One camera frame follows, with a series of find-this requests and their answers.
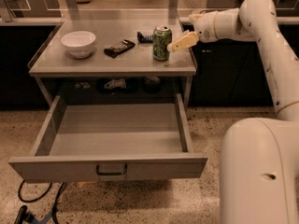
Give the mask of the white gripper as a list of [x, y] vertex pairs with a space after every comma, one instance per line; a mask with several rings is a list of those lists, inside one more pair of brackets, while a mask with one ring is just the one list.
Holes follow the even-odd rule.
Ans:
[[185, 31], [178, 40], [167, 45], [167, 50], [175, 52], [187, 49], [196, 45], [199, 40], [204, 43], [217, 41], [214, 25], [216, 15], [217, 11], [205, 14], [190, 14], [189, 20], [193, 24], [195, 31]]

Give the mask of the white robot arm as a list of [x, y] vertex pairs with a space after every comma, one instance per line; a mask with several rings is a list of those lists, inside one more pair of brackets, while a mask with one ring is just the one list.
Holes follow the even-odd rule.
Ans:
[[171, 52], [223, 38], [256, 43], [275, 119], [242, 119], [223, 137], [220, 157], [221, 224], [298, 224], [299, 58], [278, 28], [272, 0], [191, 14], [193, 29]]

